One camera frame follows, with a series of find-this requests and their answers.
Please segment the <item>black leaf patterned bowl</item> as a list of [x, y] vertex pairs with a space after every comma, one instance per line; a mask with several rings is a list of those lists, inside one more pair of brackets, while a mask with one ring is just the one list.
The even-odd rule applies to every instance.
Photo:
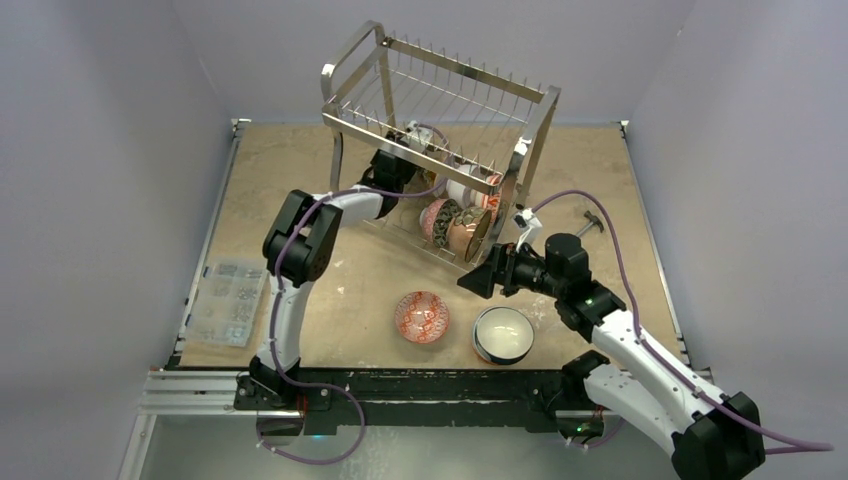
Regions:
[[448, 244], [448, 230], [454, 217], [461, 211], [457, 201], [441, 198], [432, 201], [419, 215], [419, 225], [427, 241], [437, 248]]

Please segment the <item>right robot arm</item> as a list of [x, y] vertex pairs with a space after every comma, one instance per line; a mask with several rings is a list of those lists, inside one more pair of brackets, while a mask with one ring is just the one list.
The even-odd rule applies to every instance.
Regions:
[[489, 299], [522, 289], [553, 299], [563, 324], [593, 348], [562, 368], [561, 392], [617, 413], [670, 457], [681, 479], [742, 479], [766, 460], [759, 409], [742, 392], [729, 396], [635, 327], [636, 311], [593, 279], [580, 239], [558, 233], [544, 252], [495, 245], [459, 287]]

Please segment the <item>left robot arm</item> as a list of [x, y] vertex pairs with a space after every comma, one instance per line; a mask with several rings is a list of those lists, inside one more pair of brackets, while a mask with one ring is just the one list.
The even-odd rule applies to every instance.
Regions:
[[377, 150], [359, 182], [348, 189], [287, 195], [262, 245], [271, 282], [268, 334], [249, 365], [250, 380], [272, 408], [284, 409], [305, 384], [296, 379], [308, 297], [327, 270], [339, 231], [390, 213], [420, 168]]

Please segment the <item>brown glazed bowl stack top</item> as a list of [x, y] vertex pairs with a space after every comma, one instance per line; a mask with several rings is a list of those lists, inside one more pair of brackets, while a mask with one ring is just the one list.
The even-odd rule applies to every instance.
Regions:
[[471, 206], [459, 212], [448, 228], [449, 250], [469, 263], [479, 251], [492, 221], [493, 212]]

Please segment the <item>red geometric patterned bowl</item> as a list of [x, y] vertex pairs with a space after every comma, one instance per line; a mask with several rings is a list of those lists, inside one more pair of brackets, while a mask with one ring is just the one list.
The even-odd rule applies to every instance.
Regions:
[[430, 344], [448, 331], [450, 311], [440, 296], [428, 291], [414, 291], [396, 305], [394, 323], [407, 341]]

